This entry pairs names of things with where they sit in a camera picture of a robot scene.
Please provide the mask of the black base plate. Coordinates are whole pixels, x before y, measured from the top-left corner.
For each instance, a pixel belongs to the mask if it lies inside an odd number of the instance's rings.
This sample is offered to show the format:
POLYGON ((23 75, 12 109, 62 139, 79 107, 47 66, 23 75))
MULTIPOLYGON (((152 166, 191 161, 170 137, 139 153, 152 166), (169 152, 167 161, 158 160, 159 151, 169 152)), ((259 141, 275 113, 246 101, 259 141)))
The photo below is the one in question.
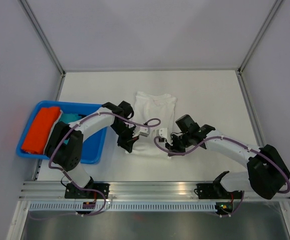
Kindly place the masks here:
POLYGON ((91 183, 88 184, 87 189, 82 190, 77 188, 74 184, 68 183, 65 190, 65 199, 107 199, 110 191, 108 183, 91 183))
POLYGON ((201 200, 237 200, 242 197, 241 191, 229 192, 222 185, 215 183, 198 183, 194 192, 201 200))

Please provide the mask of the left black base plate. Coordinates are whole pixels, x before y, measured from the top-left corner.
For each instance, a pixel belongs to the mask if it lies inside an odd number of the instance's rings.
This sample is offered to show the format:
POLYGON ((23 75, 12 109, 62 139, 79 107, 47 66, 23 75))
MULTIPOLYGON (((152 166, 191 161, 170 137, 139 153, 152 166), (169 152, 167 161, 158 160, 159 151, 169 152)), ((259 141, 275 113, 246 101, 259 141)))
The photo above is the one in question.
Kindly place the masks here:
POLYGON ((108 183, 91 183, 88 184, 87 189, 82 190, 77 188, 74 184, 68 183, 65 190, 65 199, 107 199, 110 191, 108 183))

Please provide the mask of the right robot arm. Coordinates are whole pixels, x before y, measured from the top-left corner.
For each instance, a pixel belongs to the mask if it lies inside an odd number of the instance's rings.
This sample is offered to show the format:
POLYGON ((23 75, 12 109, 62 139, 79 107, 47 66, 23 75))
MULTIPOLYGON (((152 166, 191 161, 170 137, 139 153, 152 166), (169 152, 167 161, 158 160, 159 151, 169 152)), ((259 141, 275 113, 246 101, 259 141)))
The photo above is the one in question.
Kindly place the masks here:
POLYGON ((243 172, 224 171, 212 182, 213 192, 225 197, 231 192, 255 192, 270 200, 290 192, 290 171, 277 149, 259 147, 232 139, 210 125, 199 126, 186 114, 176 121, 180 133, 171 133, 165 144, 169 156, 184 156, 201 147, 220 153, 245 167, 243 172))

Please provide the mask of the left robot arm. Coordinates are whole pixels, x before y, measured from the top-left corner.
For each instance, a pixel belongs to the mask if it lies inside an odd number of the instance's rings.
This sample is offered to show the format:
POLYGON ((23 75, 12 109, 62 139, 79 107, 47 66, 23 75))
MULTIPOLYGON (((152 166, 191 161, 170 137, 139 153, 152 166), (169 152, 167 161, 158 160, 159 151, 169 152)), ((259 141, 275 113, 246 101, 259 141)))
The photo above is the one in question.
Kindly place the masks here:
POLYGON ((89 198, 94 192, 93 179, 81 164, 84 142, 98 131, 111 127, 118 136, 117 145, 128 153, 139 139, 134 136, 135 127, 128 126, 123 119, 131 119, 134 111, 128 102, 119 105, 111 102, 103 104, 98 112, 82 118, 80 121, 54 126, 44 155, 58 164, 64 175, 76 186, 76 192, 83 198, 89 198))

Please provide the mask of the aluminium frame post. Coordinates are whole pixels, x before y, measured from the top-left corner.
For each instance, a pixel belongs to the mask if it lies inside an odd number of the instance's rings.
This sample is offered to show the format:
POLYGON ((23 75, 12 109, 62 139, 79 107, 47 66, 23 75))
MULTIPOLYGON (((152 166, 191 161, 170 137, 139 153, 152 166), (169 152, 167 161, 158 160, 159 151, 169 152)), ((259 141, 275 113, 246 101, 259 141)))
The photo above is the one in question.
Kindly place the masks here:
POLYGON ((43 47, 45 48, 47 54, 49 55, 51 61, 57 68, 58 72, 60 73, 61 76, 65 75, 65 70, 62 67, 58 57, 56 56, 55 51, 53 50, 46 34, 44 33, 38 18, 36 17, 32 7, 30 6, 29 2, 27 0, 19 0, 18 1, 20 6, 22 7, 24 13, 26 14, 29 22, 31 23, 32 27, 34 28, 36 34, 38 35, 38 38, 40 39, 43 47))
POLYGON ((252 55, 254 54, 255 50, 257 49, 258 45, 260 44, 262 38, 264 37, 266 31, 270 27, 271 23, 273 22, 275 16, 279 12, 281 6, 283 5, 284 0, 275 0, 272 7, 270 8, 265 20, 263 21, 259 31, 257 32, 251 46, 249 47, 245 57, 243 58, 237 72, 241 75, 246 68, 247 64, 249 63, 252 55))

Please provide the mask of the white t-shirt with robot print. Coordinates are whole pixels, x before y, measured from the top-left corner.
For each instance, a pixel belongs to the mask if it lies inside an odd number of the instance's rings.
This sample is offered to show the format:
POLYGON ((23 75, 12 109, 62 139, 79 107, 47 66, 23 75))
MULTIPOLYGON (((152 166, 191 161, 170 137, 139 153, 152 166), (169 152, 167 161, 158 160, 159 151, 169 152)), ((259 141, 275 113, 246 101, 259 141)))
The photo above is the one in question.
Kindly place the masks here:
POLYGON ((126 153, 129 157, 154 158, 168 160, 168 153, 163 152, 154 144, 154 138, 159 129, 167 129, 170 134, 173 131, 175 105, 177 98, 170 94, 150 95, 138 91, 135 95, 135 104, 133 107, 134 117, 132 121, 136 123, 145 123, 150 119, 158 118, 161 124, 151 128, 149 136, 141 136, 133 144, 131 153, 126 153))

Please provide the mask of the teal rolled t-shirt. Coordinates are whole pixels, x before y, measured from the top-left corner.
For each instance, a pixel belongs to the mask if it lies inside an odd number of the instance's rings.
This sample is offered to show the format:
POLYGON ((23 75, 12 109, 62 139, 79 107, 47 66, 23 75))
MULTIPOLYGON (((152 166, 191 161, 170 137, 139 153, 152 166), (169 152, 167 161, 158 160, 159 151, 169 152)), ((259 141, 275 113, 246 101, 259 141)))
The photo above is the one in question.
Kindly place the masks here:
POLYGON ((64 122, 66 124, 78 121, 82 118, 81 115, 76 113, 63 113, 59 119, 60 122, 64 122))

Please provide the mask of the right aluminium frame post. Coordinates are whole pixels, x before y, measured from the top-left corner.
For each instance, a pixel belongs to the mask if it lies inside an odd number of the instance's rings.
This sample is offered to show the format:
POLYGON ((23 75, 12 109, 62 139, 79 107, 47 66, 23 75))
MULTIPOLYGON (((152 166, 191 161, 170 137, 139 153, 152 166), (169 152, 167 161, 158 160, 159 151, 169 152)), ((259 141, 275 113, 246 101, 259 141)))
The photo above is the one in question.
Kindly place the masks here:
POLYGON ((249 47, 245 57, 243 58, 237 72, 241 75, 246 68, 247 64, 249 63, 252 55, 254 54, 255 50, 257 49, 258 45, 260 44, 262 38, 264 37, 266 31, 270 27, 271 23, 273 22, 275 16, 279 12, 281 6, 283 5, 284 0, 275 0, 272 7, 270 8, 265 20, 263 21, 259 31, 257 32, 251 46, 249 47))

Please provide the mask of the aluminium mounting rail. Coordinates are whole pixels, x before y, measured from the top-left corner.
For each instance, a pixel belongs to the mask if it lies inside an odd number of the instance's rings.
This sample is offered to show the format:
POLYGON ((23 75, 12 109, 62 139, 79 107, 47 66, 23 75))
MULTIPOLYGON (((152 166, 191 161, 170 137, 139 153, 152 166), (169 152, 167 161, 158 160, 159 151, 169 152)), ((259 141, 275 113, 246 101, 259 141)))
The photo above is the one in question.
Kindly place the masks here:
MULTIPOLYGON (((104 190, 108 200, 118 202, 193 202, 199 200, 194 193, 194 181, 112 181, 104 190)), ((63 200, 65 187, 59 181, 26 181, 21 187, 19 200, 63 200)))

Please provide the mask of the left aluminium frame post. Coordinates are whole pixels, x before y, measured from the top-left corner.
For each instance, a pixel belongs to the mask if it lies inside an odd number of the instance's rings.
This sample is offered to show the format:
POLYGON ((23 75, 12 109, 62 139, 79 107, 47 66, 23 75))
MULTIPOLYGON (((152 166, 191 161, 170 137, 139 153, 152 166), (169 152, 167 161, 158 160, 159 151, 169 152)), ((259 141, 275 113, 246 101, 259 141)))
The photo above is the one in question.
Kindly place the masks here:
POLYGON ((31 23, 32 27, 34 28, 36 34, 38 35, 38 38, 40 39, 43 47, 45 48, 47 54, 49 55, 51 61, 57 68, 58 72, 60 73, 61 76, 65 75, 65 70, 62 67, 58 57, 56 56, 55 51, 53 50, 46 34, 44 33, 38 18, 36 17, 32 7, 30 6, 29 2, 27 0, 19 0, 18 1, 20 6, 22 7, 24 13, 26 14, 29 22, 31 23))

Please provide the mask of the orange rolled t-shirt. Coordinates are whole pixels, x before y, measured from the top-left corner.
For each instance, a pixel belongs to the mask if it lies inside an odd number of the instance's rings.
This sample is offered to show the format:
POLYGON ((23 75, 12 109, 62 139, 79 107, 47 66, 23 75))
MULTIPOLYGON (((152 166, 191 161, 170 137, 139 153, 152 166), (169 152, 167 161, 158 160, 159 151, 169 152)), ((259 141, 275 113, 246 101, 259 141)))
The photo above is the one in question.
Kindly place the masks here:
POLYGON ((61 109, 58 106, 42 107, 30 125, 21 150, 28 154, 42 155, 50 131, 60 115, 61 109))

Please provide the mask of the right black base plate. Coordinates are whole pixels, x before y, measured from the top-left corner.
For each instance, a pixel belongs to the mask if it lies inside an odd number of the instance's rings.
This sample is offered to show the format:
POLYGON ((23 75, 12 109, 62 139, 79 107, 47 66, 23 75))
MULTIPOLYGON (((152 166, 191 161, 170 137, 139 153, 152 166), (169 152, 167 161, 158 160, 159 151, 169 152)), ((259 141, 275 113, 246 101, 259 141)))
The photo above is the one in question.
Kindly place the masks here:
POLYGON ((237 200, 242 197, 241 191, 229 192, 222 185, 215 183, 198 183, 194 192, 201 200, 237 200))

